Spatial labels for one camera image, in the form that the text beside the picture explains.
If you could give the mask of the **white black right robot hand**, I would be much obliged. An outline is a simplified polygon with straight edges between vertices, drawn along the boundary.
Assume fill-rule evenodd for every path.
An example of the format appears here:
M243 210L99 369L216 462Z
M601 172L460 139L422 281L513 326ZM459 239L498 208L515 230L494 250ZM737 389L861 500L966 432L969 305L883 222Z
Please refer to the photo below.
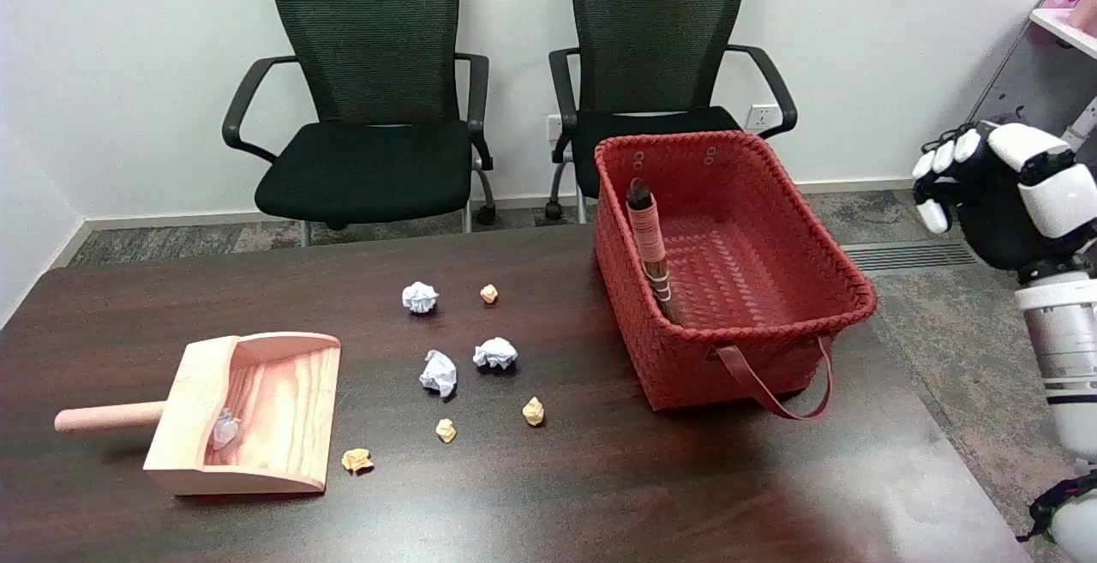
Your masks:
M959 226L995 269L1072 267L1094 244L1094 174L1072 140L1045 130L965 123L921 145L912 178L926 230Z

